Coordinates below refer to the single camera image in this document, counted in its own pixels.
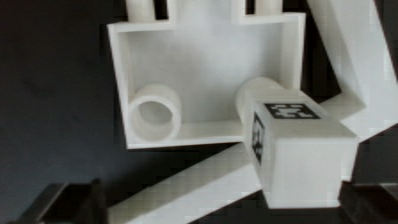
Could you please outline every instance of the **gap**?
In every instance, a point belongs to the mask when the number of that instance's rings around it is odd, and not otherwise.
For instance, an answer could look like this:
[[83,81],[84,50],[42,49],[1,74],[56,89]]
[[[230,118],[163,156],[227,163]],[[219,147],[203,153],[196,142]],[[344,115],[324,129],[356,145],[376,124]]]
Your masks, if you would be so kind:
[[251,15],[255,13],[255,0],[244,0],[244,14]]
[[282,11],[303,12],[307,14],[299,90],[314,102],[321,103],[340,93],[340,88],[307,0],[283,0]]
[[154,5],[154,19],[166,20],[168,19],[166,0],[152,0],[152,5]]

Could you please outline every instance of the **white plastic part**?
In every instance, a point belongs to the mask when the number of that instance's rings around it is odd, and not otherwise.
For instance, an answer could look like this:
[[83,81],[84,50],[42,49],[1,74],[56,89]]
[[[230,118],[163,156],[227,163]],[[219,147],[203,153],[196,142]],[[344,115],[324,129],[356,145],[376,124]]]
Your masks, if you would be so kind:
[[356,137],[298,90],[244,88],[244,148],[269,208],[337,207]]
[[259,189],[237,144],[109,207],[109,224],[189,223]]
[[127,21],[131,23],[154,22],[152,0],[125,0]]
[[282,0],[255,0],[255,15],[280,15]]
[[129,102],[131,135],[141,142],[175,138],[180,127],[180,100],[170,87],[147,85]]
[[398,122],[398,87],[372,0],[308,0],[340,94],[321,103],[365,140]]
[[[234,96],[267,76],[299,88],[301,13],[235,18],[234,0],[166,1],[168,20],[108,25],[127,149],[241,141]],[[180,97],[180,130],[155,142],[134,138],[127,105],[164,84]]]
[[235,111],[237,111],[241,122],[248,116],[244,114],[244,112],[246,112],[244,108],[248,107],[244,95],[248,94],[248,91],[260,91],[264,89],[282,89],[282,86],[276,84],[276,82],[271,79],[267,79],[264,77],[257,77],[246,81],[246,83],[243,84],[243,86],[237,90],[234,104],[235,104]]
[[[246,106],[239,106],[244,102],[239,102],[239,97],[234,99],[234,95],[246,80],[266,76],[285,90],[267,90],[266,94],[250,96],[244,93],[244,97],[260,99],[266,96],[262,100],[273,97],[278,103],[287,99],[289,102],[303,100],[299,102],[307,103],[323,119],[310,125],[296,122],[287,129],[283,122],[271,121],[264,108],[248,107],[250,111],[262,111],[260,119],[271,127],[266,133],[273,137],[267,138],[275,140],[266,143],[269,146],[262,153],[267,165],[253,163],[266,201],[273,208],[337,206],[339,182],[351,178],[354,145],[398,121],[395,77],[374,2],[308,0],[342,92],[321,103],[324,110],[294,91],[299,88],[303,14],[244,15],[244,0],[168,0],[166,4],[166,21],[108,25],[124,124],[131,122],[127,105],[136,89],[154,82],[177,92],[184,116],[179,135],[161,143],[138,141],[129,125],[124,125],[127,148],[244,141],[255,162],[250,137],[243,136],[251,126],[241,125],[250,124],[253,115],[241,113],[239,108]],[[186,183],[186,179],[179,181],[171,182],[179,183],[173,186]],[[234,187],[250,184],[255,185],[253,180],[235,183]],[[202,185],[200,189],[211,191],[211,185]],[[195,200],[196,203],[207,202],[198,195]],[[182,211],[177,201],[168,204],[170,217]],[[134,220],[148,220],[145,214],[154,214],[155,208],[163,209],[161,206],[145,207]]]

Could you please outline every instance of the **rectangular slot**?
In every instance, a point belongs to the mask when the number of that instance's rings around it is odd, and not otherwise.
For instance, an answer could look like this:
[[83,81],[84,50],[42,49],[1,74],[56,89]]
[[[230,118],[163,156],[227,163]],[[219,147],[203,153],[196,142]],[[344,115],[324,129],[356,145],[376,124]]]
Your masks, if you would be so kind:
[[244,0],[244,14],[255,14],[255,0]]
[[154,5],[154,19],[166,20],[168,19],[166,0],[152,0],[152,5]]

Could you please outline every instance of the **white cylinder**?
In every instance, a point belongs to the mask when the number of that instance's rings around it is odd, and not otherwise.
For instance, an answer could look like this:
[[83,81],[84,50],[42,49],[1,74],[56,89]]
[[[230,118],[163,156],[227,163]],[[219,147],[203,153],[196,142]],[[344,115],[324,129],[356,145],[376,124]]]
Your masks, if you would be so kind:
[[152,0],[125,0],[127,21],[131,23],[154,22]]
[[255,15],[282,14],[282,0],[255,0]]
[[282,89],[282,86],[278,83],[264,77],[255,77],[250,79],[243,86],[239,87],[237,94],[235,94],[235,100],[234,100],[234,105],[235,105],[235,110],[237,110],[237,115],[239,115],[239,121],[243,122],[244,120],[244,107],[246,107],[246,99],[244,99],[244,94],[248,91],[259,91],[266,89]]
[[127,112],[134,140],[150,143],[173,139],[180,128],[180,100],[170,87],[150,84],[138,90]]

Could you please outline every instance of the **rectangular block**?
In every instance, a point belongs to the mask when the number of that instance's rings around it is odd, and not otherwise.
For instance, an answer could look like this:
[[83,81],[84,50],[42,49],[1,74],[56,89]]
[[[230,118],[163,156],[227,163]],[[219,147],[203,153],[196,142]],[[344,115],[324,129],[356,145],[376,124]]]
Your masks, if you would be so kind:
[[248,91],[244,146],[269,208],[337,207],[356,138],[298,90]]

